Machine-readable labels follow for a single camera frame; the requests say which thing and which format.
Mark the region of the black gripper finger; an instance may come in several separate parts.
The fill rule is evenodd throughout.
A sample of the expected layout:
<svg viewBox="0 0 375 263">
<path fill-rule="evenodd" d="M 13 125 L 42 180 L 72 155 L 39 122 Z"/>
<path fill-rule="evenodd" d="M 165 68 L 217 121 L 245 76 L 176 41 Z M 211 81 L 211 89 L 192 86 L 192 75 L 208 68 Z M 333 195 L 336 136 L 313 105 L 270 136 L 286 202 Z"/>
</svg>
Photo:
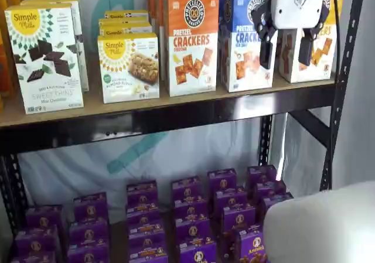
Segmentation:
<svg viewBox="0 0 375 263">
<path fill-rule="evenodd" d="M 299 47 L 298 60 L 301 64 L 310 65 L 312 46 L 329 15 L 329 8 L 324 0 L 306 0 L 302 22 L 303 36 Z"/>
<path fill-rule="evenodd" d="M 272 38 L 278 31 L 272 17 L 271 5 L 272 0 L 263 0 L 259 6 L 251 11 L 254 28 L 261 39 L 260 65 L 267 70 L 271 68 Z"/>
</svg>

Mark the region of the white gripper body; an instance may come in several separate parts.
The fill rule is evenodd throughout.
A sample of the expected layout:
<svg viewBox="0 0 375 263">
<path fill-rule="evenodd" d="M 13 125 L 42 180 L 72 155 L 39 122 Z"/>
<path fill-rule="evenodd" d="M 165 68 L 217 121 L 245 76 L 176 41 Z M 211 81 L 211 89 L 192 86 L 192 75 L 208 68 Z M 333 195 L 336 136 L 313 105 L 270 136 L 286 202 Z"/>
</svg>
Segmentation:
<svg viewBox="0 0 375 263">
<path fill-rule="evenodd" d="M 270 0 L 276 29 L 305 29 L 317 25 L 323 0 Z"/>
</svg>

